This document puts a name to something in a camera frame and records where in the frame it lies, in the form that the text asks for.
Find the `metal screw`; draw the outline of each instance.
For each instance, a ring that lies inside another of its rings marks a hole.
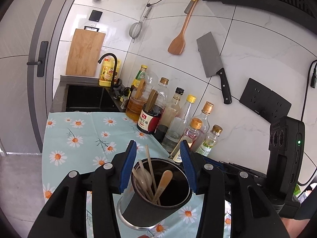
[[[242,177],[242,178],[248,178],[248,173],[246,173],[246,172],[240,172],[240,176]]]
[[[68,176],[69,176],[70,178],[74,178],[76,175],[77,175],[77,172],[76,172],[76,171],[71,171],[71,172],[68,174]]]
[[[105,168],[105,169],[111,169],[112,168],[112,163],[105,163],[104,165],[103,165],[103,168]]]
[[[206,170],[212,170],[212,169],[214,169],[214,166],[211,165],[211,164],[205,164],[204,167],[205,167]]]

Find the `black bottle cap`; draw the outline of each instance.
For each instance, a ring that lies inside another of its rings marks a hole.
[[[179,95],[183,95],[184,94],[184,90],[180,87],[177,87],[175,90],[175,93],[179,94]]]

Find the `black faucet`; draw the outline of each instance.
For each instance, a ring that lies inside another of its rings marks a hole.
[[[114,72],[112,74],[112,80],[111,80],[111,84],[110,84],[110,91],[113,91],[114,90],[114,83],[115,83],[115,75],[116,75],[116,70],[117,70],[117,64],[118,64],[117,57],[113,53],[106,53],[102,57],[100,57],[98,63],[99,64],[102,63],[102,60],[108,55],[112,56],[115,59]]]

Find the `gray countertop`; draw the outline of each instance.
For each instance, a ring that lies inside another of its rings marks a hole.
[[[53,98],[53,103],[52,103],[51,110],[50,110],[51,113],[65,112],[66,111],[66,101],[67,101],[67,94],[68,94],[69,85],[99,86],[99,79],[89,78],[89,77],[61,75],[60,83],[57,87],[55,96]],[[114,101],[118,110],[121,113],[124,113],[126,110],[120,108],[121,102],[120,102],[120,100],[114,98],[114,92],[110,91],[109,87],[104,87],[104,88],[109,93],[111,99]]]

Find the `wooden cutting board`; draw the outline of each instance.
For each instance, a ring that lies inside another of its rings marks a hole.
[[[105,33],[76,29],[70,46],[66,75],[94,77]]]

